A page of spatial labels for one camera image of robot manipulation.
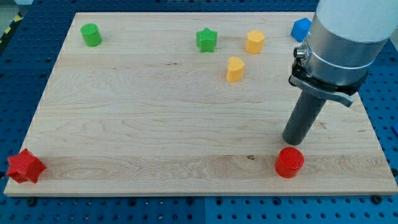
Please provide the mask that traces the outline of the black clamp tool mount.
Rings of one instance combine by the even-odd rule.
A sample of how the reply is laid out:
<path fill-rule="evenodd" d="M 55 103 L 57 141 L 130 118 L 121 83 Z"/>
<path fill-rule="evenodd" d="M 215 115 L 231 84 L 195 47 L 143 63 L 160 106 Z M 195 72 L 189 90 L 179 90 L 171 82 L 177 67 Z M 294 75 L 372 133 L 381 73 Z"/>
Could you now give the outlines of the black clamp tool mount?
<path fill-rule="evenodd" d="M 292 74 L 289 77 L 289 83 L 318 98 L 336 101 L 346 107 L 350 107 L 354 102 L 352 95 L 359 90 L 367 76 L 368 72 L 354 84 L 345 86 L 332 85 L 311 77 L 306 69 L 304 69 L 302 61 L 296 58 L 292 65 Z"/>

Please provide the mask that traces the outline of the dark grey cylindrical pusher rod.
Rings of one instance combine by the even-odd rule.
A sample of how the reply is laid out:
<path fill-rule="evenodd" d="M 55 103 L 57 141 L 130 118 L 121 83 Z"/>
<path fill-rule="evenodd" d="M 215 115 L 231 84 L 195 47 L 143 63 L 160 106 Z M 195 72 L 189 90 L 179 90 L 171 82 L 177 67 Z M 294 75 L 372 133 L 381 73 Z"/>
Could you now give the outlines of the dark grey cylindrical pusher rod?
<path fill-rule="evenodd" d="M 325 102 L 322 98 L 301 92 L 282 133 L 283 140 L 294 146 L 301 144 Z"/>

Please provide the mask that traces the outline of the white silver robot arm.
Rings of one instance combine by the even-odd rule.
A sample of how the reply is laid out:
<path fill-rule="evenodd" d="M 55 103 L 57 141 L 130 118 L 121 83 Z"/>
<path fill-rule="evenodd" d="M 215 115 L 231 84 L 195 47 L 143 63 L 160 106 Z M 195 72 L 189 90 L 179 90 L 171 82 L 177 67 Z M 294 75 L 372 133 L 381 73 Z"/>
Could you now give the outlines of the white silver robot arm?
<path fill-rule="evenodd" d="M 397 29 L 397 1 L 318 3 L 302 44 L 294 48 L 289 83 L 301 89 L 282 133 L 299 145 L 326 101 L 349 107 L 370 66 Z"/>

